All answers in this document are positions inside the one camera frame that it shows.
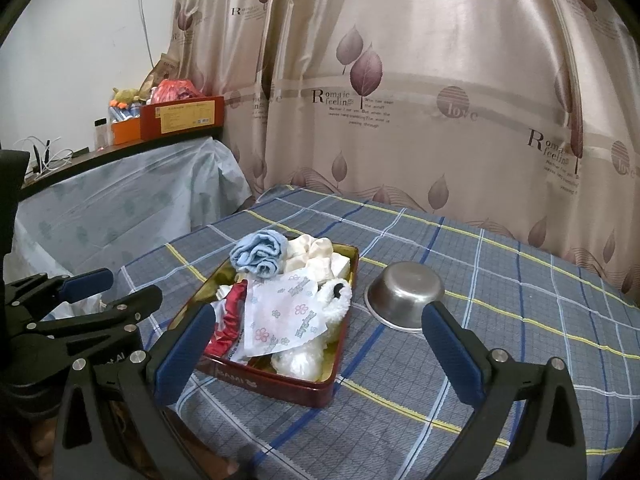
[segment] cream satin fabric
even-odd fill
[[[225,96],[256,193],[424,209],[640,286],[638,49],[607,0],[177,0],[170,54]]]

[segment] yellow plush toy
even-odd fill
[[[115,95],[109,102],[109,106],[115,106],[123,110],[133,102],[140,101],[137,88],[129,88],[126,90],[118,90],[117,88],[114,88],[113,92]]]

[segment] label on box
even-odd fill
[[[216,116],[215,101],[200,101],[179,105],[162,106],[160,110],[160,132],[168,134],[178,130],[213,125]]]

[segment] stainless steel bowl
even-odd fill
[[[364,301],[379,322],[403,332],[421,332],[424,306],[443,296],[442,280],[429,267],[397,262],[369,283]]]

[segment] bed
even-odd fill
[[[488,348],[515,359],[567,362],[586,437],[588,478],[616,459],[640,416],[640,310],[600,277],[516,240],[447,218],[293,186],[175,239],[116,276],[116,293],[150,284],[162,307],[140,323],[146,348],[243,235],[270,226],[356,245],[361,254],[334,399],[309,409],[199,372],[175,411],[223,456],[247,453],[258,478],[423,479],[455,440],[461,404],[418,334],[396,332],[364,307],[383,267],[413,260],[442,277],[444,303]],[[482,475],[497,469],[522,406],[515,404]]]

